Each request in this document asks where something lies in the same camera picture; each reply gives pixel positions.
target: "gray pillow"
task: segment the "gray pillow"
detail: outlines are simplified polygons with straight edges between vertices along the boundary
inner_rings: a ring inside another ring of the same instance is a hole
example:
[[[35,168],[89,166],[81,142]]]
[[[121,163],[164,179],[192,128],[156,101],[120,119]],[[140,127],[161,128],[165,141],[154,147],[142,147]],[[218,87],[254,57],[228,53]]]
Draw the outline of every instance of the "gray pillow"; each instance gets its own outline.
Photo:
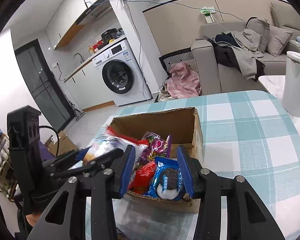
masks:
[[[292,37],[293,31],[270,25],[267,52],[272,56],[279,56]]]
[[[269,41],[270,25],[268,20],[250,18],[246,25],[246,29],[253,30],[261,36],[258,49],[264,53]]]

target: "floor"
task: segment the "floor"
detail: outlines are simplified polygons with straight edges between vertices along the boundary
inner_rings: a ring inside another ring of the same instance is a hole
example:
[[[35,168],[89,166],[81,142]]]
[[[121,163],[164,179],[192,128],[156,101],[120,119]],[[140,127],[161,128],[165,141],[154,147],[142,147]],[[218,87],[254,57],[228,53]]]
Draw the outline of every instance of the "floor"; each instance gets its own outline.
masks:
[[[128,106],[107,106],[101,109],[93,110],[85,113],[85,115],[78,122],[72,121],[64,129],[64,131],[78,148],[85,148],[94,138],[99,128],[108,120],[111,115],[115,115],[122,108],[151,103],[152,102],[144,101]]]
[[[153,102],[144,101],[128,106],[108,106],[98,110],[93,110],[85,113],[85,115],[79,121],[73,120],[64,129],[64,131],[78,148],[85,148],[94,138],[99,128],[108,120],[111,115],[115,115],[122,108],[151,103]],[[18,209],[13,202],[9,202],[9,200],[1,193],[0,205],[6,220],[7,228],[14,236],[14,233],[19,231],[17,223]]]

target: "oreo cookie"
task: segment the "oreo cookie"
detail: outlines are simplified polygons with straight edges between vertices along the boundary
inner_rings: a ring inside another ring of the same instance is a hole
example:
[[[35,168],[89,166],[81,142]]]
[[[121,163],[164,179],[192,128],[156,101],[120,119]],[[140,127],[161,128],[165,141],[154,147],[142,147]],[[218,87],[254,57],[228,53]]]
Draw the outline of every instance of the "oreo cookie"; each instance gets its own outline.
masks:
[[[182,199],[186,192],[178,162],[156,157],[155,163],[157,168],[147,195],[170,200]]]

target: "bottle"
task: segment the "bottle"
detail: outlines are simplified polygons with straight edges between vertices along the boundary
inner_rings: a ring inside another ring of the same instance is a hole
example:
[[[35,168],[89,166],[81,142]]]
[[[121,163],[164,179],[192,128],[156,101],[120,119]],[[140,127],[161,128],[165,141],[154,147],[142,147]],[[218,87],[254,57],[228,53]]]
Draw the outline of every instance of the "bottle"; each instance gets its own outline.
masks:
[[[89,46],[89,54],[90,54],[90,56],[92,56],[94,54],[94,50],[93,50],[93,48],[91,48],[91,46]]]

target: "trash can lid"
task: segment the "trash can lid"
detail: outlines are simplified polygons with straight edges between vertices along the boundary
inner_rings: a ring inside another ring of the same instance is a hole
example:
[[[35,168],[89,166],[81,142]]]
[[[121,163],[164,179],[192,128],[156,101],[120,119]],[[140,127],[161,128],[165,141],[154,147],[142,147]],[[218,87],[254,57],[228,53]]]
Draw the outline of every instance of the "trash can lid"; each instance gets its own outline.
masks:
[[[295,51],[287,51],[287,57],[296,63],[300,63],[300,53]]]

